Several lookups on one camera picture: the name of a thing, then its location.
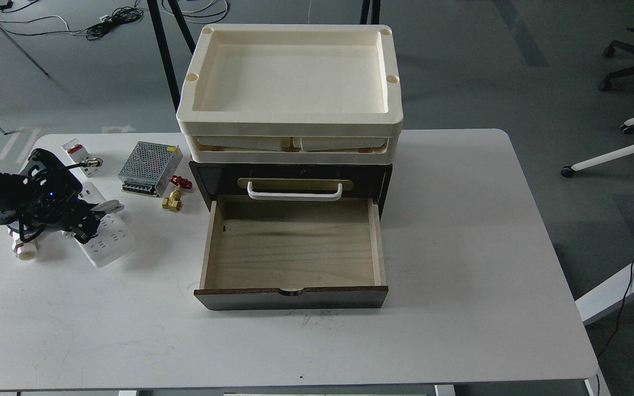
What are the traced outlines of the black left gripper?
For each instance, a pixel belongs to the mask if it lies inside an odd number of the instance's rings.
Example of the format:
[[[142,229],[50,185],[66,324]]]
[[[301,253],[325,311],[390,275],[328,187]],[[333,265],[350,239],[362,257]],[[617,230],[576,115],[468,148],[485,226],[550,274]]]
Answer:
[[[99,213],[113,214],[125,208],[118,200],[94,206],[79,198],[81,182],[50,151],[37,148],[28,158],[23,175],[24,198],[16,213],[20,227],[40,231],[62,230],[85,245],[97,236]]]

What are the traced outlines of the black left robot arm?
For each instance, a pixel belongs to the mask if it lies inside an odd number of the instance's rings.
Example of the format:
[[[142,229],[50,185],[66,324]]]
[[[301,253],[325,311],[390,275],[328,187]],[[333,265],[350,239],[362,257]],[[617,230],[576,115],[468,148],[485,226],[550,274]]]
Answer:
[[[15,231],[24,243],[45,232],[64,231],[86,244],[104,216],[124,206],[117,200],[88,203],[80,198],[82,190],[72,166],[37,148],[20,173],[0,172],[0,225]]]

